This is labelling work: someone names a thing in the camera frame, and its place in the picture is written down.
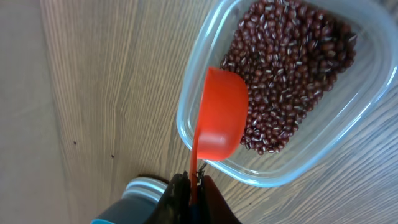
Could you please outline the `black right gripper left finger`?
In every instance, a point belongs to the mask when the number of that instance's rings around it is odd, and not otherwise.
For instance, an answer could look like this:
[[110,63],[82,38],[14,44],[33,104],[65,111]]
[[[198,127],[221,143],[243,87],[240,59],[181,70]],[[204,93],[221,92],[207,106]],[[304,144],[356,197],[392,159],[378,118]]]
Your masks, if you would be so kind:
[[175,174],[145,224],[184,224],[190,222],[190,179]]

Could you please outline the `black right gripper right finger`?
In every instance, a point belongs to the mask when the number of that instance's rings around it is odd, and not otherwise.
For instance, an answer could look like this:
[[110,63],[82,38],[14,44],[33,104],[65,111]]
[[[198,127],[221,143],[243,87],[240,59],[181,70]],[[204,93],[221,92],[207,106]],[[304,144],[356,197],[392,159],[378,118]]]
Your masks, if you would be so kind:
[[241,224],[230,209],[215,182],[205,175],[207,163],[197,171],[198,177],[198,222],[206,224]]

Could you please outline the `red scoop blue handle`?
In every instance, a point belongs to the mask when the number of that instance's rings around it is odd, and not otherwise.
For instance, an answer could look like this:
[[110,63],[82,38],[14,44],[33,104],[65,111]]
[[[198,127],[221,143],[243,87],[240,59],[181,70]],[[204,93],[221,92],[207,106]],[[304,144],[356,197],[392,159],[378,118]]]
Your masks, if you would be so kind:
[[239,146],[248,114],[243,79],[219,68],[207,70],[190,158],[190,223],[198,222],[197,160],[222,161]]

